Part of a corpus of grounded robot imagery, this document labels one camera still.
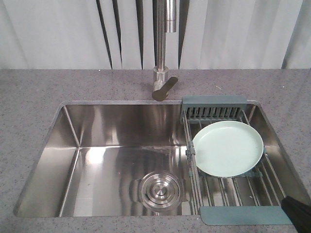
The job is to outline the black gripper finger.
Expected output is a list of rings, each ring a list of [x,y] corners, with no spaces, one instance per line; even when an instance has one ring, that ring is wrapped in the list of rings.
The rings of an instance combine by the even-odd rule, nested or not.
[[[281,201],[281,208],[288,216],[298,233],[311,232],[311,207],[296,199],[286,196]]]

